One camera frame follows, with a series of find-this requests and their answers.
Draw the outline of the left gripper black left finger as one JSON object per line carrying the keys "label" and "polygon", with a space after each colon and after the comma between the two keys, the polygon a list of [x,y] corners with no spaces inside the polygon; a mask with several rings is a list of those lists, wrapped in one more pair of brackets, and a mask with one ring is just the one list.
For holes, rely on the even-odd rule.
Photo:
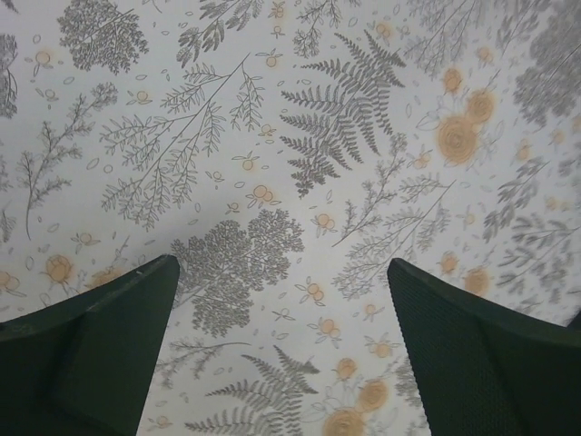
{"label": "left gripper black left finger", "polygon": [[2,434],[136,434],[179,275],[162,255],[3,322]]}

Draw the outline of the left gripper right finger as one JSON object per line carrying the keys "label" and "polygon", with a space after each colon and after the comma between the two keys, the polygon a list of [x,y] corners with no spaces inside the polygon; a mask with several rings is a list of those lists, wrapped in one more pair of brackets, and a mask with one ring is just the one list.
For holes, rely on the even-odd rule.
{"label": "left gripper right finger", "polygon": [[578,317],[544,322],[400,258],[387,276],[432,434],[579,434]]}

